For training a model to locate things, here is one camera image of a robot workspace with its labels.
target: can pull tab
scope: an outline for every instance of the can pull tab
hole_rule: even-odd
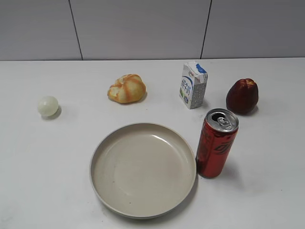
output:
[[[223,128],[223,129],[226,129],[226,130],[231,130],[232,129],[232,126],[231,126],[231,123],[229,121],[227,121],[225,118],[223,117],[219,117],[217,119],[217,122],[219,123],[219,125]]]

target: plate rim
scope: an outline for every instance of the plate rim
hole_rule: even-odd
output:
[[[106,140],[110,135],[112,135],[113,133],[123,129],[123,128],[126,128],[126,127],[129,127],[129,126],[132,126],[132,125],[139,125],[139,124],[147,124],[147,125],[158,125],[158,126],[161,126],[163,128],[166,128],[170,131],[172,131],[173,133],[175,133],[176,135],[178,135],[187,145],[187,147],[189,148],[190,150],[190,153],[192,155],[192,159],[193,159],[193,180],[191,182],[191,185],[189,187],[189,190],[186,192],[185,196],[181,199],[181,201],[177,202],[177,204],[172,207],[171,209],[167,210],[167,211],[164,211],[164,212],[161,212],[160,214],[156,214],[156,215],[151,215],[151,216],[136,216],[136,215],[132,215],[132,214],[127,214],[127,213],[124,213],[114,207],[112,207],[111,205],[109,205],[108,203],[106,203],[103,198],[99,195],[99,193],[97,192],[95,186],[94,186],[94,183],[93,183],[93,178],[92,178],[92,173],[91,173],[91,168],[92,168],[92,161],[93,161],[93,158],[95,156],[95,154],[97,153],[97,149],[100,147],[100,145],[102,144],[102,142],[104,140]],[[108,208],[110,209],[111,211],[121,215],[121,216],[124,216],[124,217],[128,217],[128,218],[132,218],[132,219],[152,219],[152,218],[155,218],[155,217],[159,217],[159,216],[162,216],[172,210],[174,210],[178,205],[180,205],[184,200],[185,198],[190,194],[193,186],[194,186],[194,183],[195,183],[195,180],[196,180],[196,174],[197,174],[197,170],[196,170],[196,160],[195,160],[195,156],[194,156],[194,152],[191,148],[191,146],[188,144],[188,142],[176,131],[174,131],[173,129],[167,127],[167,126],[164,126],[164,125],[161,125],[161,124],[157,124],[157,123],[146,123],[146,122],[140,122],[140,123],[131,123],[131,124],[127,124],[127,125],[124,125],[118,129],[115,129],[114,131],[110,132],[106,137],[104,137],[102,139],[102,141],[100,141],[100,143],[96,146],[92,156],[91,156],[91,159],[90,159],[90,166],[89,166],[89,176],[90,176],[90,183],[91,183],[91,187],[93,188],[94,190],[94,193],[95,195],[98,197],[98,199]]]

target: can lid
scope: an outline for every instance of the can lid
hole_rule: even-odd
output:
[[[217,108],[206,114],[207,123],[217,131],[233,132],[238,128],[237,116],[228,110]]]

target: bread roll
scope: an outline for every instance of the bread roll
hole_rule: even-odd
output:
[[[137,74],[124,75],[117,79],[108,90],[108,97],[118,103],[139,101],[146,92],[146,86]]]

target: white wall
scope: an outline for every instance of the white wall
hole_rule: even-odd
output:
[[[0,60],[305,57],[304,0],[0,0]]]
[[[1,0],[0,60],[80,60],[67,0]]]
[[[202,58],[304,57],[304,0],[213,0]]]
[[[199,59],[210,0],[71,0],[82,55]]]

